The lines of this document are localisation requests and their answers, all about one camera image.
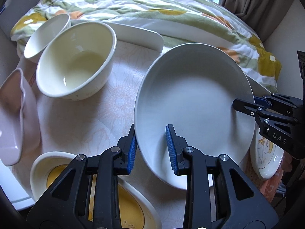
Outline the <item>white plate yellow duck print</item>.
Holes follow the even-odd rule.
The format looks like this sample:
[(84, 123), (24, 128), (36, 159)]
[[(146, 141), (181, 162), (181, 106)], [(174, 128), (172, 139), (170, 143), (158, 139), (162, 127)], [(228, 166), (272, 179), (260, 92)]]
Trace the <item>white plate yellow duck print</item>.
[(252, 168), (261, 180), (269, 180), (281, 165), (284, 150), (259, 134), (256, 124), (250, 145)]

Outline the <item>yellow oval plate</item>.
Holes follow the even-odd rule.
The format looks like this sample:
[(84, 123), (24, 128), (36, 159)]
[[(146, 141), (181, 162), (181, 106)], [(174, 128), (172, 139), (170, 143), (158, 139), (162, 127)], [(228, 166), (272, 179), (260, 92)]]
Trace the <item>yellow oval plate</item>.
[[(67, 152), (47, 152), (33, 162), (30, 187), (34, 201), (39, 200), (64, 168), (76, 157)], [(153, 205), (132, 185), (118, 178), (120, 220), (123, 228), (162, 228)]]

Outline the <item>large white plate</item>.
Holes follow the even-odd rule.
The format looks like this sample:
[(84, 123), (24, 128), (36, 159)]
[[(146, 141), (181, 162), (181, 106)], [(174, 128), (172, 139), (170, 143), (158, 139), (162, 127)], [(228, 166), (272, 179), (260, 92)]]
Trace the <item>large white plate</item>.
[(154, 61), (140, 85), (134, 128), (142, 158), (166, 184), (186, 189), (186, 176), (172, 170), (165, 128), (206, 155), (227, 154), (240, 164), (248, 152), (253, 117), (237, 112), (235, 99), (253, 102), (253, 92), (240, 66), (207, 44), (176, 46)]

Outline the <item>pink scalloped dish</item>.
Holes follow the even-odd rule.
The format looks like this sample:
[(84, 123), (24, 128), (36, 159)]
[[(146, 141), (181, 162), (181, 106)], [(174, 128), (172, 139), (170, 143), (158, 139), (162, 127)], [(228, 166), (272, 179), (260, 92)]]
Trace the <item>pink scalloped dish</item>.
[(20, 68), (1, 86), (1, 161), (13, 166), (34, 151), (41, 134), (36, 97)]

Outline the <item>cream round bowl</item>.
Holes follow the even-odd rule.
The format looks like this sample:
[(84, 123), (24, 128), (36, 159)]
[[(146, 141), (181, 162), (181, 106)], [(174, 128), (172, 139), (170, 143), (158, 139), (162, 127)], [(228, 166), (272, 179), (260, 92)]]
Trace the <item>cream round bowl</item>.
[(63, 31), (46, 47), (36, 82), (49, 98), (84, 100), (108, 81), (117, 46), (115, 31), (101, 22), (82, 22)]

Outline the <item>white ribbed bowl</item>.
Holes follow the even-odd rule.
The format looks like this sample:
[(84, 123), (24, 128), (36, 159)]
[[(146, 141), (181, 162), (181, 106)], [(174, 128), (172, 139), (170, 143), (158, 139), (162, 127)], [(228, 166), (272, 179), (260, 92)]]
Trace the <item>white ribbed bowl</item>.
[(37, 64), (47, 45), (57, 35), (70, 27), (71, 21), (69, 14), (56, 15), (47, 20), (29, 38), (24, 49), (24, 57)]

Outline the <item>red patterned cloth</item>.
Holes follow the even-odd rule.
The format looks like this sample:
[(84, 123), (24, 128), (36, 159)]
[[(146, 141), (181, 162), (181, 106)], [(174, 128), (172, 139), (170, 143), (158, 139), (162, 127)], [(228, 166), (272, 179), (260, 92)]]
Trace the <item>red patterned cloth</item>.
[(275, 175), (273, 175), (269, 180), (263, 182), (262, 186), (259, 188), (260, 192), (268, 200), (268, 202), (271, 203), (274, 199), (283, 174), (292, 170), (292, 159), (293, 158), (290, 154), (284, 152), (281, 165), (276, 171)]

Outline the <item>white floral tablecloth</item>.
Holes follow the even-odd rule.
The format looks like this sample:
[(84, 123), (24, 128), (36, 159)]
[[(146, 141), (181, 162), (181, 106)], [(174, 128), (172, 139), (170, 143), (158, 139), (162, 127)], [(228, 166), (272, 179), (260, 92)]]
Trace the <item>white floral tablecloth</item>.
[[(118, 42), (114, 66), (106, 85), (82, 101), (52, 99), (33, 85), (41, 131), (39, 147), (23, 157), (12, 172), (27, 193), (31, 193), (30, 169), (35, 159), (53, 151), (101, 154), (128, 134), (134, 124), (136, 96), (150, 66), (161, 55), (125, 42)], [(185, 189), (160, 180), (147, 166), (140, 148), (134, 169), (126, 181), (141, 192), (157, 210), (163, 228), (182, 226)]]

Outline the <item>brown right curtain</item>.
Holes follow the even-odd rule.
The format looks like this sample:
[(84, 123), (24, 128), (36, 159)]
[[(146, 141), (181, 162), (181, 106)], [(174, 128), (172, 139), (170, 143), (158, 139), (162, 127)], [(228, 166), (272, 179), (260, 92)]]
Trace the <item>brown right curtain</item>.
[(262, 41), (278, 27), (294, 0), (219, 0), (219, 4), (250, 26)]

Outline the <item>floral green orange duvet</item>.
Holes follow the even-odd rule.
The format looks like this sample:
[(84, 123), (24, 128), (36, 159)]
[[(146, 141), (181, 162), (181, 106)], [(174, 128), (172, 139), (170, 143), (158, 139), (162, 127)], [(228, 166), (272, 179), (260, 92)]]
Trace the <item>floral green orange duvet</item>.
[(217, 47), (236, 61), (249, 77), (277, 92), (280, 61), (258, 35), (236, 15), (209, 0), (39, 0), (20, 17), (10, 37), (17, 53), (31, 35), (55, 15), (79, 21), (112, 22), (155, 31), (172, 48), (187, 42)]

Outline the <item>grey bed headboard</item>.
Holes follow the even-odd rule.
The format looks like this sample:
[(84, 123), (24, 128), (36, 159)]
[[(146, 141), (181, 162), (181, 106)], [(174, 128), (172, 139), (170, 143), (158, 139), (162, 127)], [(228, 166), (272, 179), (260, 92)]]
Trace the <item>grey bed headboard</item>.
[(10, 32), (17, 21), (40, 0), (13, 0), (1, 13), (1, 30), (10, 38)]

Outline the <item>white tray right rail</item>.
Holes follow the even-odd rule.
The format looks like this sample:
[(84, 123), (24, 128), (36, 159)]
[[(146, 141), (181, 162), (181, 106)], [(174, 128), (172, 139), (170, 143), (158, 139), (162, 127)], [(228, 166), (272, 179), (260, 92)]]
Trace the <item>white tray right rail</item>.
[(265, 88), (264, 86), (260, 85), (257, 81), (252, 79), (250, 76), (246, 74), (246, 77), (249, 81), (249, 84), (252, 88), (252, 92), (254, 96), (263, 97), (263, 96), (270, 96), (271, 92)]

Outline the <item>white tray rail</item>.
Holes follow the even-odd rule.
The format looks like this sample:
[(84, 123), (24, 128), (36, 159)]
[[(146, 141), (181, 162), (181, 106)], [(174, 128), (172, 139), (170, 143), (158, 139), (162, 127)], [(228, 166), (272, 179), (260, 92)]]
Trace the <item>white tray rail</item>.
[(69, 20), (67, 31), (59, 38), (71, 53), (97, 53), (105, 60), (114, 55), (117, 41), (162, 52), (163, 38), (154, 31), (106, 21)]
[(265, 88), (264, 86), (260, 85), (257, 81), (252, 79), (250, 76), (246, 74), (246, 77), (249, 81), (249, 84), (252, 88), (252, 92), (254, 96), (263, 97), (263, 96), (270, 96), (271, 92)]

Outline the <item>white tray left rail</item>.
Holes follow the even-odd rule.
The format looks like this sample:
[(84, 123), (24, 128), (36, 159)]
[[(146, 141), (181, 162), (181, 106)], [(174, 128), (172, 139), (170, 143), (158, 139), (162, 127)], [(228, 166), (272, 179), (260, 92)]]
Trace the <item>white tray left rail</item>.
[(69, 20), (67, 31), (59, 38), (71, 53), (97, 53), (105, 60), (114, 55), (117, 41), (162, 52), (163, 38), (154, 31), (106, 21)]

